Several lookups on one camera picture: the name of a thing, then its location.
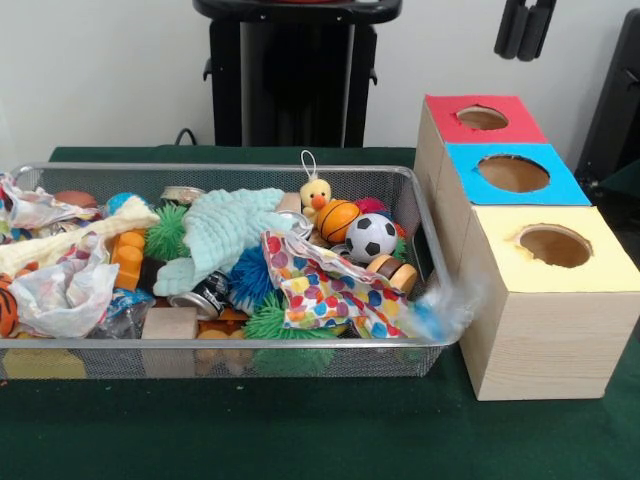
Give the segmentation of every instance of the rubber duck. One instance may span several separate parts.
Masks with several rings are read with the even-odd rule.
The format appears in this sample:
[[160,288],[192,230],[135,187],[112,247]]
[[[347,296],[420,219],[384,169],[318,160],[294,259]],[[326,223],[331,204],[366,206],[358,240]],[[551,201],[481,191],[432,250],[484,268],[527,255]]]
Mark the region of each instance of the rubber duck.
[[[313,161],[313,172],[309,172],[304,163],[305,155],[309,155]],[[309,177],[309,181],[300,188],[300,198],[304,207],[302,213],[315,224],[318,212],[331,201],[331,185],[326,180],[318,178],[316,159],[309,150],[302,151],[300,160]]]
[[310,180],[300,189],[300,198],[304,206],[302,213],[315,223],[318,212],[331,201],[331,186],[326,180]]

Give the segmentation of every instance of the white wall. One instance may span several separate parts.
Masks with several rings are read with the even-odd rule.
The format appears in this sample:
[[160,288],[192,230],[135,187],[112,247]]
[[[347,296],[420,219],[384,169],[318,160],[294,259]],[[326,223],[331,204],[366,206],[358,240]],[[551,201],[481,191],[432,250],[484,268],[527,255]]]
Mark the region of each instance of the white wall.
[[[421,97],[517,94],[570,165],[632,0],[560,0],[542,57],[493,54],[504,0],[405,0],[378,27],[365,142],[413,146]],[[213,141],[208,20],[189,0],[0,0],[0,170],[56,145]]]

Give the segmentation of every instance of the crumpled plastic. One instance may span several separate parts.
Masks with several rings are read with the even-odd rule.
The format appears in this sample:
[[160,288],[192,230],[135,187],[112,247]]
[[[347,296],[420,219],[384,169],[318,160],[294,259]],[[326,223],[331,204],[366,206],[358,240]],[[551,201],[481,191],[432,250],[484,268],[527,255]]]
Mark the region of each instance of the crumpled plastic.
[[119,266],[107,263],[104,239],[90,233],[56,265],[16,278],[9,286],[20,324],[34,335],[85,337],[103,320]]
[[35,191],[20,189],[11,175],[0,175],[0,222],[10,230],[36,230],[63,220],[89,221],[100,213],[97,208],[81,208],[59,202],[38,187]]
[[107,317],[96,325],[88,338],[138,339],[142,337],[145,317],[155,303],[153,295],[139,288],[135,292],[116,288],[107,308]]

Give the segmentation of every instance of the cardboard box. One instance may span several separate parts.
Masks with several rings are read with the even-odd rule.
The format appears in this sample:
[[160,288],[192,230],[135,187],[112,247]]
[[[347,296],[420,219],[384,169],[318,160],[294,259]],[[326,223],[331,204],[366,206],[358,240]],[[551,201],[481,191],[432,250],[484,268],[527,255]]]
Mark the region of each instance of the cardboard box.
[[640,273],[594,207],[473,207],[460,277],[489,300],[460,341],[479,400],[598,398]]

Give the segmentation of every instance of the green tablecloth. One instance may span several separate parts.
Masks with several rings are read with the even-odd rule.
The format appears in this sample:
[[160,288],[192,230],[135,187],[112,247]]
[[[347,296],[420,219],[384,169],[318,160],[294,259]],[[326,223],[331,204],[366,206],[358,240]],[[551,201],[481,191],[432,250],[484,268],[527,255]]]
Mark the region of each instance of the green tablecloth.
[[[326,153],[345,163],[413,158],[410,149]],[[52,160],[284,163],[290,154],[58,149]],[[426,378],[9,382],[0,479],[638,479],[639,365],[631,340],[607,396],[584,401],[477,402],[457,346]]]

